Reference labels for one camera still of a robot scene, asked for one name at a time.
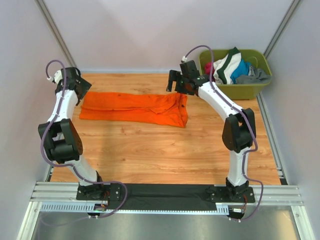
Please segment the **orange t shirt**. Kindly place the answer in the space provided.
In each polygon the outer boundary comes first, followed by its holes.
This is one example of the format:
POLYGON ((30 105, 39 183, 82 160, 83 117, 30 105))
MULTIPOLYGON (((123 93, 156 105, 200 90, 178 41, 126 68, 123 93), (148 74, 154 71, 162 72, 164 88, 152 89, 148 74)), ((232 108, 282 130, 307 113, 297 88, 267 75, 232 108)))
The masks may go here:
POLYGON ((181 93, 89 92, 84 97, 79 118, 184 128, 188 121, 187 99, 181 93))

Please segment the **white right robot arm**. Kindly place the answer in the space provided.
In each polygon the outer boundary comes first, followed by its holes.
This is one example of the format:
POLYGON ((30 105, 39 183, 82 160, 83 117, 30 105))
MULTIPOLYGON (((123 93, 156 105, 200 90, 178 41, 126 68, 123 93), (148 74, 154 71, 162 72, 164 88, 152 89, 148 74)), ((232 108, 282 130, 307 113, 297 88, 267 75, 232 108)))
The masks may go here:
POLYGON ((225 186, 208 189, 211 201, 216 203, 254 203, 255 197, 246 176, 246 163, 254 137, 256 137, 255 114, 230 100, 206 74, 201 75, 193 60, 182 62, 180 70, 170 70, 168 92, 196 95, 207 102, 224 122, 222 142, 229 150, 229 171, 225 186))

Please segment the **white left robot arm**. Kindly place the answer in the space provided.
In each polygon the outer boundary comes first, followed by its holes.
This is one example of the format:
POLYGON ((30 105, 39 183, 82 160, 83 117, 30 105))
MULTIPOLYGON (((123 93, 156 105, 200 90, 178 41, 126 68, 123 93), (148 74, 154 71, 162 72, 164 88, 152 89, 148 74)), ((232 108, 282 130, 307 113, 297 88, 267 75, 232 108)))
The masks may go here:
POLYGON ((72 123, 72 116, 91 84, 82 78, 76 67, 58 70, 49 81, 57 85, 56 102, 46 123, 38 126, 41 150, 50 164, 69 169, 78 179, 77 200, 99 201, 105 187, 99 173, 83 156, 82 140, 72 123))

